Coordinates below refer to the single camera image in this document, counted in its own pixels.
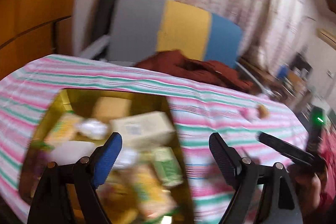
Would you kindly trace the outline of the person's right hand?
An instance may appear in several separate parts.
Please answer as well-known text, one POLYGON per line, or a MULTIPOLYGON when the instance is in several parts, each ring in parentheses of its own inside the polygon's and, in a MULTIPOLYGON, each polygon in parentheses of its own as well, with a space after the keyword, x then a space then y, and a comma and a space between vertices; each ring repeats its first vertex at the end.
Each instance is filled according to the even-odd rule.
POLYGON ((299 205, 303 217, 315 211, 321 202, 321 192, 328 180, 327 173, 304 172, 299 165, 288 166, 289 176, 296 188, 299 205))

